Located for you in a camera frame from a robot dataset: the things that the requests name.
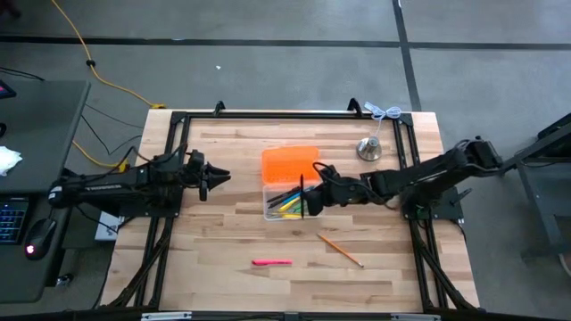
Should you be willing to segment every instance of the concrete floor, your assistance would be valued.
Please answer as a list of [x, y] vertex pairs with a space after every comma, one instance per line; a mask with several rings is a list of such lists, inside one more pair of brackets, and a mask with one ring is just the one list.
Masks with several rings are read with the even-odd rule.
[[[398, 34], [390, 0], [60, 0], [85, 36], [202, 39], [385, 40]], [[49, 1], [19, 1], [19, 21], [0, 19], [0, 32], [69, 36]], [[570, 43], [565, 0], [401, 0], [411, 41]], [[171, 108], [294, 108], [341, 110], [351, 97], [411, 110], [398, 48], [90, 45], [102, 76]], [[482, 135], [509, 157], [538, 130], [571, 111], [571, 51], [411, 50], [423, 111], [435, 111], [445, 148]], [[90, 79], [88, 102], [143, 125], [147, 107], [102, 86], [79, 45], [0, 44], [0, 66], [46, 79]], [[111, 148], [140, 134], [86, 109]], [[115, 161], [85, 124], [76, 139], [103, 161]], [[75, 149], [68, 167], [101, 169]], [[483, 308], [528, 316], [571, 317], [571, 278], [556, 258], [523, 262], [519, 253], [545, 240], [516, 173], [469, 179], [462, 202], [468, 252]], [[33, 304], [0, 305], [0, 315], [88, 309], [103, 284], [111, 246], [77, 251], [67, 289], [46, 291]]]

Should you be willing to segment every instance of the wood grain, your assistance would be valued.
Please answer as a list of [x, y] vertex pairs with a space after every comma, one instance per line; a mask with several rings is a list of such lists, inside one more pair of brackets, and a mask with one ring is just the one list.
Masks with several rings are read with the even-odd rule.
[[[144, 156], [163, 152], [170, 113], [149, 111], [140, 148]], [[421, 160], [440, 154], [443, 147], [436, 116], [413, 113], [413, 119]], [[317, 146], [320, 160], [335, 164], [344, 176], [397, 169], [389, 122], [380, 131], [381, 159], [371, 163], [357, 158], [355, 144], [376, 129], [375, 122], [361, 120], [192, 120], [190, 148], [203, 152], [214, 166], [230, 170], [232, 179], [212, 190], [207, 202], [198, 200], [196, 190], [185, 191], [170, 243], [161, 309], [420, 311], [409, 227], [398, 212], [356, 205], [327, 208], [322, 218], [304, 221], [268, 222], [262, 217], [264, 149]], [[408, 139], [404, 128], [402, 133]], [[405, 149], [411, 164], [408, 144]], [[113, 300], [137, 271], [148, 224], [148, 218], [136, 218], [120, 230], [103, 304]], [[443, 269], [477, 305], [461, 233], [449, 222], [435, 222], [434, 230]], [[365, 268], [326, 246], [316, 233], [338, 243]], [[292, 259], [294, 263], [291, 267], [254, 267], [252, 259]], [[429, 280], [435, 301], [430, 274]]]

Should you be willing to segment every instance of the pencil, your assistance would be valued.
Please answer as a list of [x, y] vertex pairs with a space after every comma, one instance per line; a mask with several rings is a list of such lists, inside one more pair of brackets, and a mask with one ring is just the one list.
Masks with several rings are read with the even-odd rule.
[[325, 241], [325, 243], [331, 245], [332, 248], [338, 250], [341, 254], [343, 254], [344, 256], [346, 256], [347, 259], [350, 259], [351, 261], [355, 262], [355, 264], [357, 264], [358, 266], [360, 266], [360, 267], [362, 267], [362, 268], [365, 267], [361, 262], [357, 261], [354, 257], [352, 257], [351, 254], [347, 253], [346, 251], [343, 251], [339, 246], [333, 244], [333, 242], [329, 241], [325, 236], [322, 236], [322, 235], [319, 235], [319, 234], [318, 234], [318, 236], [319, 236], [319, 238], [320, 238], [321, 240]]
[[294, 204], [296, 204], [299, 200], [300, 200], [300, 197], [297, 196], [296, 198], [294, 198], [291, 201], [289, 201], [288, 203], [286, 203], [284, 206], [280, 207], [279, 210], [277, 210], [277, 211], [283, 212], [285, 210], [288, 210], [289, 208], [294, 206]]

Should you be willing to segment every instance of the pink highlighter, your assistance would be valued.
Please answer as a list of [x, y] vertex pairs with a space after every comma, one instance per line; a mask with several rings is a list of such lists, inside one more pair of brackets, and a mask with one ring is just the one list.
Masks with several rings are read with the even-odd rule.
[[267, 265], [291, 265], [290, 259], [253, 259], [252, 264], [258, 267]]

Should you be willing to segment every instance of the yellow cable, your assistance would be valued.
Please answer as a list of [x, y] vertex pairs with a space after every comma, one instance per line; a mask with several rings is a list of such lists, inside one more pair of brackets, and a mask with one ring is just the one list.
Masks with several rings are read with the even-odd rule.
[[[79, 151], [90, 161], [92, 161], [94, 164], [101, 166], [101, 167], [105, 167], [105, 168], [110, 168], [110, 169], [114, 169], [116, 168], [119, 163], [114, 163], [114, 164], [106, 164], [104, 162], [100, 162], [99, 160], [96, 160], [95, 158], [91, 157], [86, 150], [83, 149], [83, 147], [81, 147], [78, 143], [76, 143], [76, 141], [71, 141], [73, 143], [74, 146], [76, 146]], [[117, 170], [122, 173], [127, 169], [128, 166], [128, 162], [127, 160], [123, 161], [120, 166], [117, 168]]]
[[[68, 21], [68, 23], [70, 24], [70, 26], [73, 28], [73, 31], [75, 31], [75, 34], [78, 36], [79, 41], [81, 42], [81, 44], [83, 45], [83, 49], [85, 49], [86, 51], [86, 55], [87, 55], [87, 59], [92, 61], [93, 59], [91, 59], [91, 53], [89, 53], [89, 49], [87, 49], [86, 43], [85, 41], [83, 41], [83, 38], [81, 37], [81, 35], [79, 34], [78, 29], [75, 27], [75, 25], [73, 24], [73, 22], [71, 21], [71, 19], [68, 17], [67, 14], [65, 14], [65, 12], [63, 11], [63, 9], [55, 2], [55, 0], [52, 0], [52, 4], [55, 5], [55, 7], [57, 8], [57, 10], [60, 11], [60, 13], [62, 14], [63, 18], [65, 18], [65, 20]], [[95, 67], [94, 66], [89, 66], [89, 68], [91, 69], [91, 71], [93, 72], [93, 74], [95, 75], [95, 77], [101, 81], [102, 83], [104, 83], [107, 86], [111, 86], [113, 88], [122, 90], [126, 93], [132, 94], [133, 96], [135, 96], [136, 98], [142, 100], [143, 102], [145, 102], [146, 104], [149, 105], [149, 107], [151, 107], [151, 109], [162, 109], [162, 108], [166, 108], [166, 105], [164, 103], [151, 103], [148, 100], [146, 100], [142, 95], [137, 94], [136, 92], [134, 92], [133, 90], [127, 89], [125, 87], [122, 86], [117, 86], [101, 77], [99, 77], [99, 75], [97, 74], [97, 71], [95, 71]]]

